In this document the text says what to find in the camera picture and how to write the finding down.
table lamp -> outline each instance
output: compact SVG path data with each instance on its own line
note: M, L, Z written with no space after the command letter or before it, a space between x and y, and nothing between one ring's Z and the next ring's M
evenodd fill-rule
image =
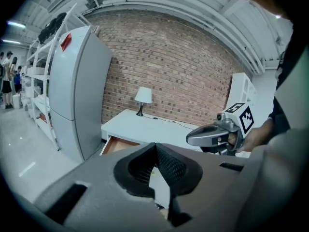
M136 115L137 116L144 116L143 112L142 112L144 103L151 103L152 102L151 89L147 88L147 87L140 87L139 91L137 92L137 94L135 96L135 100L138 101L138 102L141 102L140 110Z

wooden drawer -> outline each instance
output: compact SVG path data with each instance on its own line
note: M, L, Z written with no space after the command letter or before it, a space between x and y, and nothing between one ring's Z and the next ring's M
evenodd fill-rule
M124 139L120 139L114 136L109 136L105 146L103 147L101 154L110 154L112 152L116 152L118 150L126 149L132 146L140 145L138 143L134 143L131 141L127 141Z

brick wall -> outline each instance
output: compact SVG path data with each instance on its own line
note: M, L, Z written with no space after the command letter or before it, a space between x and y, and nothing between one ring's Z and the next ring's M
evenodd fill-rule
M102 122L138 111L140 86L153 92L144 113L196 125L212 123L225 108L233 73L249 71L201 28L166 14L117 11L88 16L114 52L103 97Z

white desk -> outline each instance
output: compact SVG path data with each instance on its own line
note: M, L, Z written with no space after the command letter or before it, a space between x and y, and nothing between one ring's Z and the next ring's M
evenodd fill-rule
M102 125L102 133L107 133L107 140L109 140L111 136L114 136L138 144L155 142L202 151L199 147L187 144L185 140L186 135L198 126L177 122L191 128L188 129L177 123L173 123L173 120L170 119L148 114L144 114L144 117L140 117L137 116L136 113L137 111L126 109Z

white ceiling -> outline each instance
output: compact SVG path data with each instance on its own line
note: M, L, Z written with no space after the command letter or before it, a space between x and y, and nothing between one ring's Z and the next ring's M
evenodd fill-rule
M82 14L147 9L188 20L222 40L253 73L276 68L292 34L289 21L245 0L26 0L12 21L27 28L9 26L3 39L29 45L47 23L76 2Z

